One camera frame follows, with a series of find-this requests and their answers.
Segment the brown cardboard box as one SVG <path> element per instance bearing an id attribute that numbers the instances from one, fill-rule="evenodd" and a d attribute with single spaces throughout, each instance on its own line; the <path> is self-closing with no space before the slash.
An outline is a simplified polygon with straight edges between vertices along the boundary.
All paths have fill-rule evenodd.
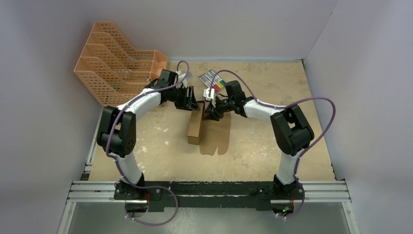
<path id="1" fill-rule="evenodd" d="M 203 155 L 224 155 L 229 149 L 231 113 L 224 113 L 219 121 L 204 118 L 205 102 L 199 101 L 192 110 L 188 124 L 187 142 L 199 146 Z"/>

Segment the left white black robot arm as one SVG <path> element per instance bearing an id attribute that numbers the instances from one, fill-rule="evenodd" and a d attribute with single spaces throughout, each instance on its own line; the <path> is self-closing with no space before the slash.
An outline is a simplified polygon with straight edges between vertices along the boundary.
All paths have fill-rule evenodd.
<path id="1" fill-rule="evenodd" d="M 116 188 L 132 199 L 142 198 L 146 190 L 144 175 L 133 154 L 137 139 L 136 123 L 147 112 L 167 101 L 179 110 L 198 110 L 193 87 L 187 83 L 188 77 L 190 72 L 162 70 L 159 78 L 146 85 L 131 100 L 103 109 L 96 141 L 115 161 L 120 172 Z"/>

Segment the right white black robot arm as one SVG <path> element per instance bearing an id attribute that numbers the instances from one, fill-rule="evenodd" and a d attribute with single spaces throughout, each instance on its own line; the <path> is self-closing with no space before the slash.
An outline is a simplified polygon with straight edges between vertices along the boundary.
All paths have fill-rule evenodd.
<path id="1" fill-rule="evenodd" d="M 286 198 L 297 184 L 299 154 L 310 146 L 314 132 L 297 104 L 278 106 L 261 102 L 256 97 L 247 97 L 238 81 L 225 85 L 226 97 L 217 97 L 214 88 L 206 88 L 203 98 L 208 102 L 205 119 L 219 121 L 227 112 L 245 118 L 255 118 L 271 124 L 276 143 L 282 152 L 280 166 L 274 175 L 274 194 Z"/>

